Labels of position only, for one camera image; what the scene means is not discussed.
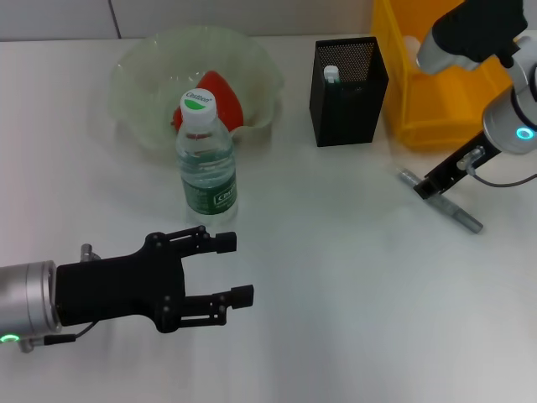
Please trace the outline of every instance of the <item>pen holder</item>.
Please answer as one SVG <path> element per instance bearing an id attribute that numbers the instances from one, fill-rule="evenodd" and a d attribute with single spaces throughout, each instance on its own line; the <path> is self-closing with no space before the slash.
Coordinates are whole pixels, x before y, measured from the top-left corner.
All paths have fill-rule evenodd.
<path id="1" fill-rule="evenodd" d="M 339 81 L 325 80 L 328 65 L 339 69 Z M 316 42 L 310 112 L 317 146 L 371 143 L 387 85 L 375 38 Z"/>

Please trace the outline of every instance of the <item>white table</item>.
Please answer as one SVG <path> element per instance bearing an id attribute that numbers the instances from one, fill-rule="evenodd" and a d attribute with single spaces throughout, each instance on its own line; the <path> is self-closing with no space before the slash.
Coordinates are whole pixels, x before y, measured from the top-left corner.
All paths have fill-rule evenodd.
<path id="1" fill-rule="evenodd" d="M 373 144 L 318 149 L 308 101 L 315 37 L 259 41 L 284 73 L 268 144 L 237 150 L 238 251 L 185 261 L 189 294 L 254 284 L 225 327 L 155 331 L 142 317 L 79 342 L 0 348 L 2 402 L 522 403 L 537 399 L 537 183 L 465 179 L 451 197 L 475 236 L 393 175 L 441 157 Z M 0 44 L 0 266 L 130 254 L 186 227 L 173 167 L 107 116 L 107 82 L 132 40 Z M 532 156 L 482 176 L 515 180 Z"/>

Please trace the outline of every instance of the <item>yellow bin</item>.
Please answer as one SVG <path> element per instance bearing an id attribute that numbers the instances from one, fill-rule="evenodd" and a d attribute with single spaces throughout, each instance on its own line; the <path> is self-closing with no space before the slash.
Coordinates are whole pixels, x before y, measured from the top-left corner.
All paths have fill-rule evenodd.
<path id="1" fill-rule="evenodd" d="M 454 149 L 482 130 L 483 109 L 511 85 L 493 57 L 476 71 L 455 66 L 427 76 L 411 64 L 404 37 L 423 42 L 460 0 L 375 0 L 373 35 L 389 75 L 384 113 L 395 138 L 415 151 Z"/>

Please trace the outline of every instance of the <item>bowl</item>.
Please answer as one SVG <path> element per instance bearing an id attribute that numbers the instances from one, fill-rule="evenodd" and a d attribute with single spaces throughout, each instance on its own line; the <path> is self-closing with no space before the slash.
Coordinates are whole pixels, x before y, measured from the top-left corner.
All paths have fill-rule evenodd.
<path id="1" fill-rule="evenodd" d="M 217 71 L 241 103 L 244 126 L 234 137 L 266 128 L 284 78 L 267 51 L 236 31 L 209 26 L 171 29 L 142 39 L 112 71 L 108 108 L 149 149 L 175 146 L 170 124 L 181 96 Z"/>

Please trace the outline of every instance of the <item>plastic bottle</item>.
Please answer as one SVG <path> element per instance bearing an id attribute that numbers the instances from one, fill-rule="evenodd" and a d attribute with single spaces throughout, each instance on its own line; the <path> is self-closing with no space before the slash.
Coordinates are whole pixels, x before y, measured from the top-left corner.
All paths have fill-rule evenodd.
<path id="1" fill-rule="evenodd" d="M 224 223 L 237 213 L 232 137 L 217 116 L 211 92 L 188 91 L 180 108 L 183 124 L 175 149 L 190 213 L 205 225 Z"/>

